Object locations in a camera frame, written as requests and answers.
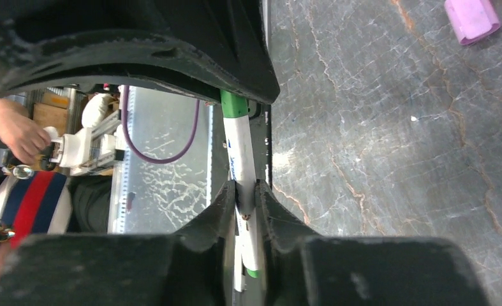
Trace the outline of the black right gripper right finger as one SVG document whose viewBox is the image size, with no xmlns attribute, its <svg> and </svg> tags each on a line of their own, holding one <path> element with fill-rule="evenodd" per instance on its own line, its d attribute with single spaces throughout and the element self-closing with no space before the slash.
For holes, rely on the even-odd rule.
<svg viewBox="0 0 502 306">
<path fill-rule="evenodd" d="M 267 254 L 266 305 L 488 305 L 458 246 L 436 237 L 326 237 L 262 180 L 256 214 Z"/>
</svg>

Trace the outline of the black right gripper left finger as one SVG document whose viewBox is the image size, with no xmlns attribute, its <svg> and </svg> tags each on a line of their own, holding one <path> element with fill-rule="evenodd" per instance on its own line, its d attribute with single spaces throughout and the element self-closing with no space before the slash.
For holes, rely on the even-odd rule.
<svg viewBox="0 0 502 306">
<path fill-rule="evenodd" d="M 32 235 L 4 264 L 0 305 L 226 305 L 235 183 L 169 235 Z"/>
</svg>

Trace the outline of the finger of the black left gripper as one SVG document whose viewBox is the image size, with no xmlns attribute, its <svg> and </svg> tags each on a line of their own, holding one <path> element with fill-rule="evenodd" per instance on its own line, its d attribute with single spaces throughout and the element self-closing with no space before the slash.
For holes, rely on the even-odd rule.
<svg viewBox="0 0 502 306">
<path fill-rule="evenodd" d="M 132 85 L 263 104 L 279 84 L 260 1 L 0 1 L 0 97 L 69 84 Z"/>
</svg>

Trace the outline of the green capped white marker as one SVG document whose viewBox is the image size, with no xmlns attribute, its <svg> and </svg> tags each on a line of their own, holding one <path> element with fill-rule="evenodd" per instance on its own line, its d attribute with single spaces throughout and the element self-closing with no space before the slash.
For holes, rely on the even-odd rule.
<svg viewBox="0 0 502 306">
<path fill-rule="evenodd" d="M 256 224 L 256 171 L 247 100 L 221 91 L 221 108 L 231 179 L 236 183 L 236 220 L 242 265 L 248 276 L 259 276 L 258 226 Z"/>
</svg>

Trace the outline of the operator hand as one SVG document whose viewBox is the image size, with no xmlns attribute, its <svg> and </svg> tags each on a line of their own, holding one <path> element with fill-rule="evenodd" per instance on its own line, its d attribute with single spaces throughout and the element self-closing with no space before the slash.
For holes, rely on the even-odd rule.
<svg viewBox="0 0 502 306">
<path fill-rule="evenodd" d="M 50 135 L 28 117 L 21 104 L 0 99 L 0 139 L 24 164 L 34 164 L 36 156 L 51 143 Z"/>
</svg>

